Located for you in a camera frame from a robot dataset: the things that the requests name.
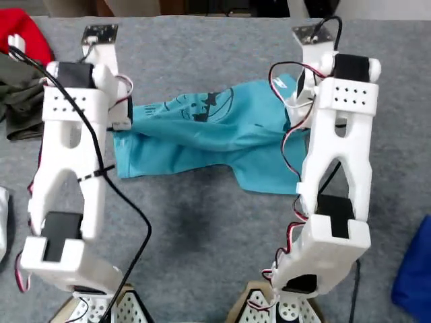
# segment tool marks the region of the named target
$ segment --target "metal plate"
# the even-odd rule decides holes
[[[315,25],[311,26],[298,26],[293,27],[292,30],[294,32],[295,37],[299,40],[301,45],[313,45],[313,44],[321,44],[323,42],[333,42],[334,38],[331,33],[326,29],[326,27],[322,26],[322,28],[317,32],[316,37],[311,39],[311,35],[314,32]]]
[[[81,45],[114,44],[119,25],[89,25],[82,35]]]

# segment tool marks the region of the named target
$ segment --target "white plastic part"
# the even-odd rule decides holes
[[[45,237],[27,237],[21,267],[64,291],[85,286],[112,295],[117,290],[121,271],[95,257],[83,240],[66,239],[60,262],[43,261],[45,248]]]
[[[282,294],[278,303],[278,314],[286,322],[295,322],[301,315],[299,305],[300,301],[297,297]]]
[[[370,82],[376,83],[382,73],[382,65],[378,59],[369,59],[370,61]]]
[[[302,323],[321,323],[321,319],[314,311],[310,303],[303,299],[299,303],[300,317],[302,318]]]
[[[302,62],[305,64],[319,63],[325,52],[333,52],[334,50],[333,41],[302,45],[301,40],[298,39],[295,33],[294,38],[302,47]]]
[[[18,34],[9,35],[7,37],[7,43],[9,46],[14,46],[14,47],[18,48],[23,53],[26,52],[26,41]],[[16,60],[16,58],[13,57],[13,55],[9,54],[9,56],[12,59]]]
[[[104,154],[108,118],[107,95],[98,89],[67,88],[67,91],[72,98],[76,98],[76,102],[93,126],[100,150]],[[75,172],[78,178],[83,178],[99,169],[93,140],[87,127],[81,126],[80,142],[76,147],[71,146],[73,127],[82,124],[82,121],[55,87],[45,87],[42,119],[44,120],[42,157],[34,177],[33,196],[28,204],[36,235],[40,235],[44,218],[51,211],[67,173]],[[94,240],[102,228],[105,181],[99,176],[82,180],[79,185],[84,197],[82,237],[85,240]]]
[[[115,323],[148,323],[135,294],[126,291],[117,306]]]
[[[9,211],[9,192],[0,187],[0,261],[7,250],[7,214]]]
[[[310,110],[311,103],[305,106],[304,104],[307,102],[312,102],[312,99],[314,98],[314,75],[312,71],[308,69],[305,69],[304,73],[304,83],[300,95],[297,97],[297,89],[287,100],[288,105],[286,106],[286,109],[288,111],[289,121],[292,126],[298,124],[305,118],[308,111]],[[308,119],[302,124],[301,128],[310,128],[311,122],[312,115],[309,116]]]
[[[109,107],[114,106],[117,100],[119,81],[115,79],[110,69],[103,64],[94,65],[92,77],[96,88],[108,95]]]
[[[280,253],[278,268],[275,263],[272,266],[274,293],[287,293],[294,297],[302,295],[281,290],[291,279],[307,274],[317,276],[317,290],[301,297],[312,298],[330,292],[371,245],[367,223],[350,219],[347,227],[349,239],[333,237],[331,218],[312,214],[291,252]]]
[[[90,46],[83,45],[82,52],[87,55]],[[115,51],[115,44],[96,44],[93,45],[91,53],[86,59],[87,63],[103,64],[106,65],[113,75],[119,73],[119,66],[117,63],[117,53]]]
[[[261,291],[252,291],[248,299],[253,301],[256,304],[259,304],[260,306],[268,306],[268,302]],[[270,312],[255,310],[254,308],[251,308],[245,303],[245,308],[242,311],[241,317],[237,322],[238,323],[270,323],[270,321],[271,321]]]
[[[312,214],[319,183],[329,164],[339,159],[349,184],[357,220],[366,221],[371,189],[369,162],[372,119],[376,114],[378,85],[328,77],[317,91],[308,154],[296,192],[302,208]],[[344,137],[335,133],[338,118],[347,122]]]
[[[87,54],[89,48],[90,47],[88,45],[82,46],[82,52],[84,55]],[[119,73],[114,44],[94,45],[91,53],[86,59],[86,62],[93,64],[102,63],[110,69],[110,72],[113,75],[118,75]],[[127,86],[123,82],[118,82],[117,89],[112,93],[117,95],[116,98],[124,98],[127,95]],[[109,110],[108,127],[112,127],[116,131],[129,130],[131,128],[131,121],[128,117],[129,109],[127,101],[123,101],[115,106],[111,104],[110,107],[112,108]]]

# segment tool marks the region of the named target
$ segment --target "black cable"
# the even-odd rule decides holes
[[[90,45],[90,47],[88,47],[88,52],[87,52],[87,54],[85,54],[85,56],[84,56],[84,57],[82,57],[82,58],[78,59],[78,60],[76,61],[76,63],[83,63],[83,62],[84,62],[84,61],[89,57],[89,55],[90,55],[90,53],[92,52],[92,50],[93,50],[93,48],[95,47],[95,45],[96,45],[96,44],[92,43],[92,44]]]
[[[76,322],[76,321],[81,320],[87,314],[88,310],[90,309],[90,305],[88,305],[87,301],[84,298],[80,297],[79,299],[82,300],[87,305],[86,311],[80,317],[74,318],[73,320],[66,321],[65,323],[72,323],[72,322]]]
[[[335,42],[334,42],[334,50],[338,50],[339,39],[341,38],[341,33],[343,32],[343,21],[337,15],[332,15],[331,17],[323,18],[316,25],[316,27],[314,27],[314,31],[311,34],[311,39],[313,39],[313,37],[317,35],[317,33],[319,32],[319,30],[322,28],[323,24],[325,22],[328,22],[329,20],[337,20],[338,21],[338,32],[337,32],[337,36],[335,37]]]
[[[110,311],[115,304],[115,301],[117,300],[117,297],[119,296],[121,290],[123,289],[127,279],[129,278],[131,271],[133,270],[133,267],[136,265],[136,262],[139,260],[139,257],[141,256],[143,250],[147,246],[148,241],[150,240],[151,234],[152,234],[152,226],[148,218],[145,216],[145,214],[141,211],[139,207],[136,206],[135,203],[130,201],[120,190],[119,188],[112,182],[112,180],[108,177],[108,174],[103,171],[105,169],[102,152],[100,150],[99,142],[97,140],[96,133],[94,132],[94,129],[90,122],[88,121],[85,114],[82,112],[81,108],[76,104],[76,102],[73,100],[73,98],[69,95],[69,93],[66,91],[66,89],[58,82],[58,80],[53,77],[48,71],[45,70],[44,67],[39,65],[36,61],[25,55],[22,51],[20,51],[18,48],[14,46],[9,47],[9,52],[20,61],[25,62],[26,64],[29,64],[36,68],[38,71],[40,71],[43,75],[45,75],[54,85],[55,87],[64,95],[66,100],[72,105],[72,107],[75,109],[75,111],[78,113],[79,117],[82,119],[82,122],[85,124],[85,126],[88,128],[88,131],[91,134],[94,149],[96,151],[96,157],[98,159],[99,164],[99,170],[101,171],[101,176],[105,179],[105,181],[108,183],[108,185],[116,192],[132,209],[134,209],[136,212],[139,213],[141,218],[145,221],[145,224],[147,225],[147,235],[145,239],[143,240],[141,247],[138,249],[135,257],[133,257],[133,260],[130,262],[130,265],[126,271],[126,273],[123,276],[123,279],[115,292],[114,296],[112,297],[103,317],[100,319],[99,323],[104,322],[105,319],[107,319],[108,315],[110,314]]]
[[[326,181],[323,183],[323,185],[319,188],[319,193],[318,194],[322,194],[323,191],[326,189],[326,186],[329,185],[329,183],[332,181],[332,179],[334,178],[335,174],[338,172],[338,169],[341,167],[341,162],[339,161],[337,163],[337,165],[335,165],[333,171],[330,173],[330,175],[328,176],[328,178],[326,179]]]
[[[355,285],[352,292],[352,304],[350,306],[349,323],[353,323],[355,319],[356,300],[359,292],[359,282],[361,279],[361,262],[359,259],[356,260],[356,274],[355,274]]]

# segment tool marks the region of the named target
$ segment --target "red wire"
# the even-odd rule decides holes
[[[298,210],[297,210],[297,208],[296,208],[296,202],[298,202],[299,198],[300,198],[300,195],[298,195],[298,196],[294,199],[294,202],[292,203],[292,207],[293,207],[293,209],[294,209],[294,213],[295,213],[295,215],[296,215],[300,220],[303,220],[304,222],[306,222],[306,221],[308,220],[308,217],[307,217],[307,216],[305,216],[302,212],[298,211]]]

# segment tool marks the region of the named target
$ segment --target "dark green cloth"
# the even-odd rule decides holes
[[[42,76],[35,68],[0,54],[0,121],[6,119],[6,137],[11,141],[42,136]]]

